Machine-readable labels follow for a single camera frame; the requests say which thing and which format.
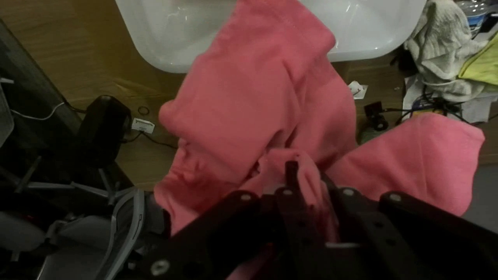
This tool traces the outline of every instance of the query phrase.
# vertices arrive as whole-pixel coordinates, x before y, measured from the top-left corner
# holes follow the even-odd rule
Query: white plastic
[[[237,0],[117,0],[145,61],[186,74],[208,51]],[[331,61],[383,57],[416,29],[425,0],[302,0],[337,37]]]

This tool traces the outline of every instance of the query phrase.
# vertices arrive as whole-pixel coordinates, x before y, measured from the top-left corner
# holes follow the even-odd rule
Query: pink cloth
[[[298,0],[239,0],[234,18],[190,71],[159,121],[181,138],[156,201],[173,234],[228,194],[273,192],[299,161],[317,222],[335,239],[320,170],[373,200],[402,191],[466,212],[481,131],[439,116],[407,122],[357,149],[355,105],[327,63],[332,33]]]

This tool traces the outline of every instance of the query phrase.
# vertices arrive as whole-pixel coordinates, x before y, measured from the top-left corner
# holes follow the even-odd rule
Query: wooden floor
[[[136,117],[156,124],[159,107],[176,97],[184,80],[153,69],[138,55],[114,0],[0,0],[0,18],[75,108],[86,108],[99,96],[114,96]],[[368,99],[359,103],[360,122],[363,107],[373,102],[402,107],[404,75],[390,66],[390,58],[335,68],[348,83],[369,86]],[[141,108],[152,114],[141,116]],[[481,128],[488,136],[481,163],[498,163],[498,121]],[[153,138],[175,144],[159,127]],[[139,139],[122,149],[119,166],[133,183],[152,189],[173,156],[175,152]]]

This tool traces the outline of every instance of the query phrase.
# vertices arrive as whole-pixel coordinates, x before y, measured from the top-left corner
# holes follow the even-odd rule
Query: pink fabric
[[[239,0],[178,99],[159,114],[181,138],[155,192],[173,234],[231,192],[281,187],[293,159],[329,240],[335,233],[320,170],[373,200],[402,191],[457,215],[467,209],[481,131],[424,116],[357,149],[352,96],[326,60],[334,44],[298,0]]]

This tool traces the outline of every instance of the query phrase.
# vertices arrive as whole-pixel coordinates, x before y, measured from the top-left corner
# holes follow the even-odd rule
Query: white sink
[[[237,0],[117,0],[145,61],[186,74],[208,51]],[[416,29],[425,0],[302,0],[337,37],[329,61],[383,57]]]

